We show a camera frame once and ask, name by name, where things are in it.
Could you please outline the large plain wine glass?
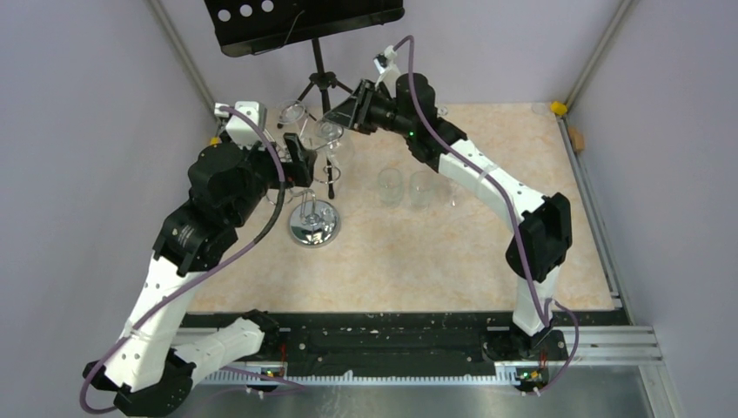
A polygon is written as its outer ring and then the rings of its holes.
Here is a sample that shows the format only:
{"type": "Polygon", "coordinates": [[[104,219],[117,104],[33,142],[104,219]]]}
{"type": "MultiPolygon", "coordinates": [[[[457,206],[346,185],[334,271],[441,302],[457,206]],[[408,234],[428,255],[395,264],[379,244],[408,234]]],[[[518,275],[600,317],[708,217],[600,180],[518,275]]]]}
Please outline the large plain wine glass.
{"type": "Polygon", "coordinates": [[[460,205],[458,185],[450,179],[442,179],[439,183],[439,202],[444,207],[455,208],[460,205]]]}

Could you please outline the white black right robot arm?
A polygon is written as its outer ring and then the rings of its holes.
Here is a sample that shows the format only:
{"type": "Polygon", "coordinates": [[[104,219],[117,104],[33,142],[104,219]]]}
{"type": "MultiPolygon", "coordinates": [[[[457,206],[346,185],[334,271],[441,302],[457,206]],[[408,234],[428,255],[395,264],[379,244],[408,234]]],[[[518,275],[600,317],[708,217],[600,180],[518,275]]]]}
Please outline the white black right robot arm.
{"type": "Polygon", "coordinates": [[[362,80],[324,118],[365,135],[382,130],[402,137],[417,161],[498,217],[511,234],[505,260],[520,279],[510,346],[522,359],[541,352],[553,325],[554,284],[573,244],[568,197],[538,192],[488,158],[465,131],[439,115],[436,91],[420,73],[399,76],[394,91],[362,80]]]}

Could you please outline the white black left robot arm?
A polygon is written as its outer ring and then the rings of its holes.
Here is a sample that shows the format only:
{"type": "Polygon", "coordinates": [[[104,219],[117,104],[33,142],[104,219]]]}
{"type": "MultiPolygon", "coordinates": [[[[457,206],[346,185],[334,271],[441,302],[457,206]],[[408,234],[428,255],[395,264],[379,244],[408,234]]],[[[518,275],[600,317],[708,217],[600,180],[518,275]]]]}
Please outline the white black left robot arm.
{"type": "Polygon", "coordinates": [[[205,377],[235,360],[278,352],[278,323],[253,309],[201,340],[173,339],[200,285],[231,263],[226,251],[269,191],[277,197],[259,232],[276,224],[289,189],[313,181],[316,153],[299,136],[284,136],[288,160],[267,139],[209,145],[190,166],[186,201],[164,220],[155,240],[144,286],[114,345],[83,371],[81,408],[91,411],[90,389],[111,392],[113,408],[128,417],[164,417],[205,377]]]}

